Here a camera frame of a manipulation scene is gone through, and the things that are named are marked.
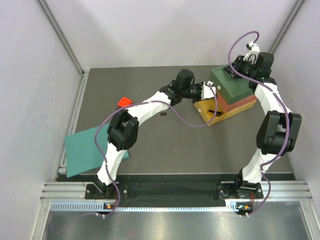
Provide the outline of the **red drawer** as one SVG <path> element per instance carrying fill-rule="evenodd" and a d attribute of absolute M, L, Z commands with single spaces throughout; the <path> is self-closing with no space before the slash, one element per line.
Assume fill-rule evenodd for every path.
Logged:
<path fill-rule="evenodd" d="M 257 100 L 257 98 L 254 95 L 248 96 L 244 99 L 241 99 L 239 101 L 236 101 L 235 103 L 227 103 L 227 101 L 223 98 L 223 96 L 221 95 L 221 93 L 219 91 L 217 91 L 217 103 L 218 106 L 222 109 L 222 111 L 224 113 L 233 111 L 239 107 L 242 107 L 248 103 L 251 102 L 255 102 Z"/>

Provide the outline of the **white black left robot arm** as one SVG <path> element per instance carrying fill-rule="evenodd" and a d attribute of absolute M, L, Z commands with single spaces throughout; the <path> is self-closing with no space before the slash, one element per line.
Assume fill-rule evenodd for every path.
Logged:
<path fill-rule="evenodd" d="M 215 90 L 210 83 L 195 83 L 194 73 L 182 69 L 175 80 L 160 88 L 147 100 L 116 110 L 111 115 L 107 129 L 107 150 L 102 154 L 103 164 L 94 180 L 97 194 L 105 199 L 113 194 L 112 184 L 119 165 L 126 151 L 136 143 L 142 123 L 177 105 L 182 99 L 191 99 L 195 103 L 211 98 L 214 94 Z"/>

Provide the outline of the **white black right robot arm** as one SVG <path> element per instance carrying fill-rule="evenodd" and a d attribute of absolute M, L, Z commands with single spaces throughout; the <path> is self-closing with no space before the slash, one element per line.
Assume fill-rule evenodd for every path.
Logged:
<path fill-rule="evenodd" d="M 274 55 L 267 52 L 239 55 L 223 70 L 233 79 L 245 78 L 248 87 L 258 99 L 264 119 L 256 136 L 257 150 L 252 159 L 240 170 L 226 198 L 236 195 L 245 198 L 258 192 L 260 182 L 270 166 L 296 144 L 302 116 L 284 104 L 276 81 L 270 76 Z"/>

